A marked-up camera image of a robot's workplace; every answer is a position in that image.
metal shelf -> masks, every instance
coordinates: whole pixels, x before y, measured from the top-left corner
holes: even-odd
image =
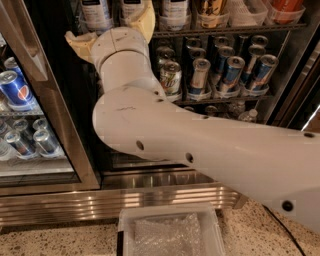
[[[26,111],[26,112],[14,112],[14,111],[3,111],[0,112],[1,116],[42,116],[44,115],[41,110],[37,111]]]
[[[188,105],[200,105],[200,104],[214,104],[214,103],[225,103],[225,102],[232,102],[232,101],[258,101],[258,100],[265,100],[270,99],[273,97],[271,94],[259,96],[259,97],[234,97],[228,99],[206,99],[201,101],[191,101],[191,100],[179,100],[175,101],[174,104],[178,106],[188,106]]]
[[[184,31],[155,31],[152,38],[168,38],[182,36],[205,36],[219,34],[234,34],[234,33],[262,33],[271,31],[289,31],[298,30],[306,27],[306,23],[287,24],[287,25],[263,25],[263,26],[248,26],[248,27],[226,27],[214,29],[198,29]]]

bottle cap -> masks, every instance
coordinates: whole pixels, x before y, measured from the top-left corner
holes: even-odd
[[[258,115],[258,111],[255,110],[255,109],[251,109],[249,111],[249,115],[252,116],[252,117],[256,117]]]

label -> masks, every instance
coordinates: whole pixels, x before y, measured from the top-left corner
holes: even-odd
[[[106,0],[82,0],[82,12],[87,22],[105,22],[110,19]]]

glass door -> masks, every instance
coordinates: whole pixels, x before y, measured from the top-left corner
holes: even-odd
[[[25,2],[0,16],[0,196],[100,188]]]

terrazzo floor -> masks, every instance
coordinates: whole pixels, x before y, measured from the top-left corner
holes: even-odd
[[[217,216],[228,256],[302,255],[284,229],[255,201],[249,200],[242,209],[219,210]],[[320,255],[320,234],[279,217],[305,255]],[[3,227],[0,232],[1,256],[115,256],[116,247],[116,219]]]

